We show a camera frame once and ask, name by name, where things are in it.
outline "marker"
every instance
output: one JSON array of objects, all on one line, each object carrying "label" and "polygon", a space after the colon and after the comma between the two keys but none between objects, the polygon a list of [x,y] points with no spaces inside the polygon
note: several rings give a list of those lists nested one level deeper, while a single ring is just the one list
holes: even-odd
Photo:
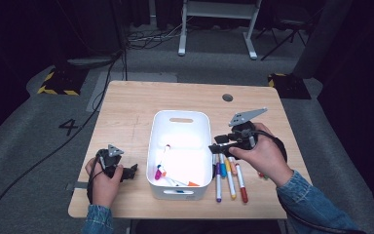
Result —
[{"label": "marker", "polygon": [[216,189],[216,201],[218,203],[221,202],[221,175],[220,175],[220,163],[217,163],[215,165],[215,171],[216,171],[216,184],[215,184],[215,189]]},{"label": "marker", "polygon": [[232,199],[235,200],[236,199],[236,190],[235,190],[235,184],[233,183],[232,171],[230,169],[230,163],[227,160],[227,158],[225,158],[224,160],[225,160],[224,164],[226,165],[226,170],[227,170],[227,178],[229,179],[230,194],[232,195]]},{"label": "marker", "polygon": [[238,163],[236,164],[236,169],[238,170],[239,186],[240,186],[240,192],[242,193],[242,199],[244,203],[247,203],[248,202],[247,191],[245,190],[245,186],[244,186],[242,170],[240,169],[240,165]]},{"label": "marker", "polygon": [[215,177],[215,171],[216,171],[216,167],[215,167],[215,165],[217,164],[217,156],[215,156],[215,154],[213,154],[213,158],[212,158],[212,160],[213,160],[213,172],[212,172],[212,178],[214,178],[214,177]]},{"label": "marker", "polygon": [[160,171],[160,167],[162,166],[164,156],[166,155],[166,152],[167,152],[169,149],[170,149],[170,146],[169,146],[169,144],[167,144],[167,145],[166,145],[166,148],[164,149],[164,153],[163,153],[162,160],[161,160],[160,164],[157,165],[157,171],[156,171],[156,174],[155,174],[155,176],[154,176],[154,179],[155,179],[155,180],[160,179],[160,177],[161,177],[161,175],[162,175],[162,171]]},{"label": "marker", "polygon": [[232,174],[236,176],[238,174],[238,171],[236,170],[235,158],[229,157],[229,162],[230,162],[230,169],[232,170]]},{"label": "marker", "polygon": [[222,177],[225,177],[227,175],[226,173],[226,165],[224,164],[224,155],[223,154],[218,154],[219,157],[220,157],[220,172],[221,172],[221,176]]},{"label": "marker", "polygon": [[182,178],[176,178],[174,176],[169,175],[167,172],[163,172],[162,176],[164,176],[166,178],[170,178],[170,179],[174,180],[174,182],[176,182],[178,184],[181,184],[181,185],[184,185],[184,186],[189,186],[189,187],[198,187],[199,186],[195,182],[192,182],[190,180],[185,180],[185,179],[182,179]]}]

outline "electrical cord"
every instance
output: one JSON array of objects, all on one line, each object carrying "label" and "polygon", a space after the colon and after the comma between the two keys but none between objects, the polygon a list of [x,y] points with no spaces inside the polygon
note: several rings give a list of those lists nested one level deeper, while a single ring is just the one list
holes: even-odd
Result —
[{"label": "electrical cord", "polygon": [[[113,62],[111,62],[110,66],[108,67],[108,73],[107,73],[107,79],[105,79],[105,85],[104,85],[104,92],[102,93],[102,97],[101,97],[101,100],[104,99],[104,96],[105,96],[105,91],[107,89],[107,86],[108,86],[108,77],[110,76],[110,73],[111,73],[111,69],[112,67],[114,66],[114,63],[115,61],[117,60],[118,58],[116,58]],[[87,124],[90,122],[90,120],[93,118],[93,116],[96,114],[96,110],[99,108],[99,106],[101,105],[102,101],[100,101],[95,109],[95,111],[92,112],[92,114],[87,118],[87,120],[84,122],[84,124],[82,126],[80,126],[80,128],[66,141],[64,142],[62,145],[60,145],[58,148],[56,148],[53,152],[51,152],[50,154],[48,154],[47,156],[45,156],[43,159],[39,160],[37,163],[35,163],[32,167],[30,167],[28,170],[26,170],[23,174],[21,174],[19,177],[17,177],[0,195],[0,202],[2,200],[2,198],[8,193],[8,191],[15,185],[17,184],[18,181],[20,181],[22,178],[24,178],[27,174],[29,174],[32,170],[34,170],[36,167],[38,167],[40,164],[42,164],[43,162],[45,162],[47,159],[51,158],[54,154],[56,154],[61,148],[63,148],[66,144],[68,144],[76,135],[78,135],[83,129],[84,127],[87,126]]]},{"label": "electrical cord", "polygon": [[[75,26],[74,24],[72,23],[71,19],[69,18],[68,14],[66,14],[65,10],[63,9],[62,5],[59,3],[59,0],[56,0],[60,10],[62,11],[63,15],[65,16],[66,20],[68,21],[68,24],[71,26],[71,29],[72,31],[74,32],[75,36],[78,38],[78,40],[81,41],[81,43],[89,50],[91,51],[92,53],[96,54],[96,55],[99,55],[99,56],[111,56],[111,54],[105,54],[103,51],[97,51],[93,48],[91,48],[85,41],[84,39],[81,37],[81,35],[78,33],[77,29],[75,29]],[[121,51],[118,50],[114,53],[112,53],[112,55],[115,55],[117,53],[119,53]]]}]

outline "red marker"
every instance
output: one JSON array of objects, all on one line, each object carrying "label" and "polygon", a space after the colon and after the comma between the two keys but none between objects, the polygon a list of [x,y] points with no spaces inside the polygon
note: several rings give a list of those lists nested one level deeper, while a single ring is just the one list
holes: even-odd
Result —
[{"label": "red marker", "polygon": [[242,193],[242,199],[244,203],[247,203],[248,202],[247,191],[245,191],[242,170],[240,169],[240,165],[238,163],[236,164],[236,170],[238,171],[238,179],[239,179],[240,191]]}]

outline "orange marker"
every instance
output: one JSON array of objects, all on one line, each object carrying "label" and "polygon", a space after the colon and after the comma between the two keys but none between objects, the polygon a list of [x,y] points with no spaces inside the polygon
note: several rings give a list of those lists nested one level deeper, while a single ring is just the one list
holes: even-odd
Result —
[{"label": "orange marker", "polygon": [[236,170],[235,158],[229,157],[229,161],[230,161],[230,168],[232,170],[232,174],[237,176],[238,171]]}]

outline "wooden table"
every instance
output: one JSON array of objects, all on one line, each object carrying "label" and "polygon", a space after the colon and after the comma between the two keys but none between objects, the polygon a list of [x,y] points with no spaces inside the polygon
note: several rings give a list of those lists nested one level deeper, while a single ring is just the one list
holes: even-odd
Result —
[{"label": "wooden table", "polygon": [[[228,102],[222,96],[229,94]],[[112,81],[100,110],[87,156],[78,181],[88,181],[84,169],[95,153],[113,144],[125,151],[121,163],[125,167],[138,164],[134,179],[120,185],[112,211],[115,217],[126,218],[286,218],[270,180],[259,178],[245,161],[240,161],[249,201],[240,194],[230,199],[227,178],[222,179],[223,201],[215,201],[215,181],[199,201],[158,200],[153,197],[146,177],[146,164],[154,115],[160,110],[200,111],[209,118],[212,137],[230,133],[229,121],[237,112],[267,107],[268,111],[252,122],[264,123],[286,146],[288,164],[310,181],[297,142],[287,121],[281,100],[269,87],[180,84],[160,82]],[[237,179],[234,178],[239,191]],[[85,217],[88,199],[85,189],[76,189],[69,206],[73,217]]]}]

